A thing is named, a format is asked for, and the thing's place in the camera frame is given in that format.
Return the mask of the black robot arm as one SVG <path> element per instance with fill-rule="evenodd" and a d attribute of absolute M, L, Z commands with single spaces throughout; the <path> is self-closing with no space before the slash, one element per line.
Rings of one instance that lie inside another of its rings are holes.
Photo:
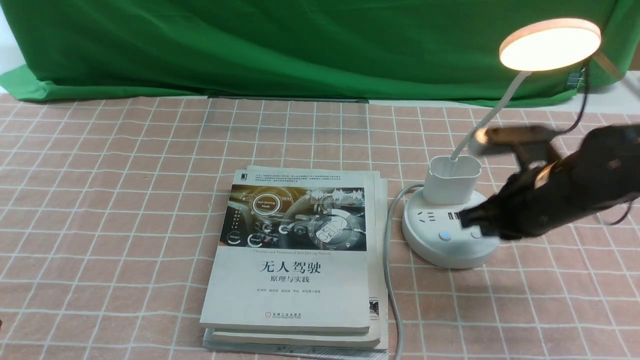
<path fill-rule="evenodd" d="M 637 124 L 590 130 L 578 150 L 565 157 L 553 146 L 559 135 L 541 125 L 476 130 L 471 154 L 513 154 L 519 171 L 484 202 L 461 210 L 461 227 L 476 227 L 482 235 L 502 240 L 534 239 L 638 198 Z"/>

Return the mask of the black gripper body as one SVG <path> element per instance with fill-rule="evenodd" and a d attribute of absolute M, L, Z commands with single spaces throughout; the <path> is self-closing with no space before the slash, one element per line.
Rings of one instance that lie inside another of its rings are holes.
<path fill-rule="evenodd" d="M 540 237 L 601 210 L 601 151 L 578 150 L 546 167 L 511 175 L 493 195 L 493 234 Z"/>

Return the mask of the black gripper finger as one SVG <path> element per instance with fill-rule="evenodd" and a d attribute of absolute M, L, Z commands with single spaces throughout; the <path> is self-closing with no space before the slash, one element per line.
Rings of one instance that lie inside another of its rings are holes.
<path fill-rule="evenodd" d="M 483 202 L 479 205 L 464 208 L 458 212 L 462 229 L 478 228 L 483 236 L 498 236 L 498 207 L 493 203 Z"/>

